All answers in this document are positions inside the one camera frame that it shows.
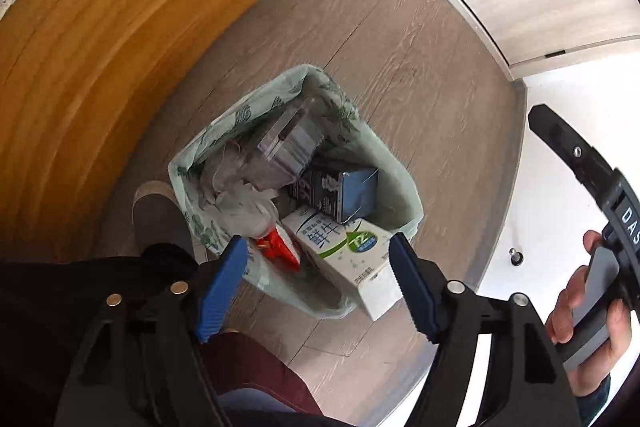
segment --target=dark green sleeve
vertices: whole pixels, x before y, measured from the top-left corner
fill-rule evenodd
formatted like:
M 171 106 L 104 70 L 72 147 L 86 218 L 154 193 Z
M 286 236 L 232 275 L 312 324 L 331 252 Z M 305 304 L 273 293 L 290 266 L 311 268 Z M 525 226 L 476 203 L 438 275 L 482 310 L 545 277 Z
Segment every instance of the dark green sleeve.
M 587 427 L 604 407 L 609 397 L 610 387 L 611 375 L 607 375 L 607 378 L 600 383 L 600 386 L 593 393 L 576 397 L 582 427 Z

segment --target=trash bag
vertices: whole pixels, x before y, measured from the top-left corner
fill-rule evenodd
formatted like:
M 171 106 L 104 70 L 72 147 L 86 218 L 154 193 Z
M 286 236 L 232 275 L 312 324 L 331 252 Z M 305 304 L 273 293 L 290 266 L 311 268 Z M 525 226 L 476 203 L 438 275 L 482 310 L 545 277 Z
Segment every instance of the trash bag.
M 403 232 L 407 238 L 417 232 L 424 212 L 409 172 L 360 119 L 358 110 L 342 89 L 320 68 L 303 64 L 242 97 L 200 131 L 169 163 L 169 177 L 180 209 L 191 233 L 207 248 L 209 259 L 222 253 L 231 236 L 212 218 L 212 203 L 200 186 L 204 161 L 228 140 L 238 138 L 264 121 L 272 110 L 300 96 L 322 101 L 316 103 L 316 107 L 321 108 L 319 116 L 329 130 L 325 131 L 322 154 L 347 156 L 345 159 L 380 170 L 377 210 L 367 216 L 367 220 L 391 232 Z M 309 263 L 303 263 L 299 272 L 287 272 L 254 248 L 250 248 L 244 279 L 274 299 L 319 319 L 344 317 L 355 306 L 352 299 L 341 295 Z

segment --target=wooden floor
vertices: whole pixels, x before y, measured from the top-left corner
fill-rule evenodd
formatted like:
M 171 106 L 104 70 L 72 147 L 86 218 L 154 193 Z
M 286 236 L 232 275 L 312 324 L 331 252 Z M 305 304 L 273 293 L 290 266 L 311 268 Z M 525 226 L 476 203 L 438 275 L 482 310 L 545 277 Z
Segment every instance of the wooden floor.
M 524 92 L 446 0 L 261 0 L 210 47 L 149 127 L 103 215 L 97 254 L 134 253 L 136 187 L 167 180 L 167 163 L 194 134 L 301 62 L 328 71 L 410 170 L 425 211 L 418 254 L 449 278 L 478 283 L 508 204 Z M 325 414 L 356 425 L 398 401 L 426 349 L 404 301 L 374 324 L 359 311 L 318 323 L 243 283 L 228 323 L 288 363 Z

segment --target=gold bolt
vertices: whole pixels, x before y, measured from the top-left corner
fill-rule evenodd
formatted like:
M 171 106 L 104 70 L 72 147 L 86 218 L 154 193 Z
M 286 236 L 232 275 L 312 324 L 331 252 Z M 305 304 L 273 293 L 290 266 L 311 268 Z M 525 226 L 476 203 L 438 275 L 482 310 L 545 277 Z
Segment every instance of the gold bolt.
M 111 307 L 117 306 L 122 302 L 122 295 L 119 293 L 112 293 L 107 297 L 107 304 Z
M 176 281 L 171 285 L 171 293 L 180 295 L 189 289 L 189 285 L 185 281 Z

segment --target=white milk carton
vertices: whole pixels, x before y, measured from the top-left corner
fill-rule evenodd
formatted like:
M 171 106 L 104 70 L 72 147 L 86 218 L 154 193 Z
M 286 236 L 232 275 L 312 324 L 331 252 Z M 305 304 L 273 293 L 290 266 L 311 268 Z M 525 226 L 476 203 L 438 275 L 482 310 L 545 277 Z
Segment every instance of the white milk carton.
M 339 225 L 301 206 L 282 220 L 318 269 L 377 320 L 401 297 L 389 264 L 391 233 L 358 218 Z

